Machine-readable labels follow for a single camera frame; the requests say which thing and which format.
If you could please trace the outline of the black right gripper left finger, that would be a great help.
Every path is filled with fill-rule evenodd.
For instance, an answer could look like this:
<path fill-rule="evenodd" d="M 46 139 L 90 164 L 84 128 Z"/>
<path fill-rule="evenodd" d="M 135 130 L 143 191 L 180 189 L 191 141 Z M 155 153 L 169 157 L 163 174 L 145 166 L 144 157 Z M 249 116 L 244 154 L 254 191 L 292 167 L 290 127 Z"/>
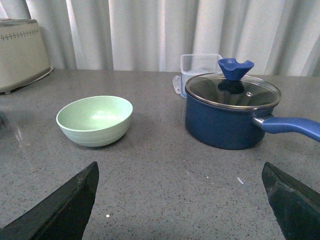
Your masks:
<path fill-rule="evenodd" d="M 0 230 L 2 240 L 80 240 L 99 182 L 92 162 L 28 212 Z"/>

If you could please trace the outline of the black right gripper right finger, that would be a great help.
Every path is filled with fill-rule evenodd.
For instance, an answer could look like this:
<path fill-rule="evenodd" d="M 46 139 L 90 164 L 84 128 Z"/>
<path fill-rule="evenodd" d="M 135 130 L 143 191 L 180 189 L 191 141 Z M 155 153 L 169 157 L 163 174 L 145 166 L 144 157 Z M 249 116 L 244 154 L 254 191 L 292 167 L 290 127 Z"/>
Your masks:
<path fill-rule="evenodd" d="M 320 238 L 320 194 L 266 162 L 262 181 L 268 202 L 287 240 Z"/>

